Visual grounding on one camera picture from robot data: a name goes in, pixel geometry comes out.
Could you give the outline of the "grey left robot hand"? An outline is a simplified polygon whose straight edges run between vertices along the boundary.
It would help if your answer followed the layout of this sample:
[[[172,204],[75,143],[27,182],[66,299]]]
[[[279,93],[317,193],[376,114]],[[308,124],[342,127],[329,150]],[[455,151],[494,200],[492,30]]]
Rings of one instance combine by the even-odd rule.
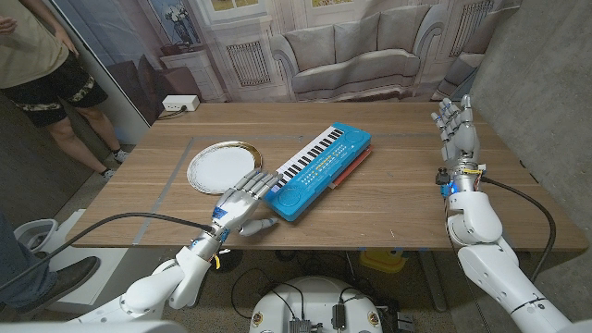
[[[191,242],[189,249],[209,261],[232,230],[236,229],[241,236],[251,236],[276,224],[276,217],[250,219],[250,216],[281,177],[277,172],[266,173],[259,168],[245,175],[217,201],[212,214],[213,231],[202,232]]]

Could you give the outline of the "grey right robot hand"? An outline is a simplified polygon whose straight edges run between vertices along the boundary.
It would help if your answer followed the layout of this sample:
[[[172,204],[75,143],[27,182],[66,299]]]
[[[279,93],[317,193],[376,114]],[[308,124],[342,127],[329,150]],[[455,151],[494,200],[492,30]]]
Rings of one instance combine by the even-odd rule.
[[[461,107],[444,98],[439,104],[438,114],[431,117],[440,131],[443,142],[441,149],[445,167],[440,167],[436,184],[443,197],[457,192],[479,191],[485,168],[478,163],[480,141],[474,124],[471,98],[466,94]]]

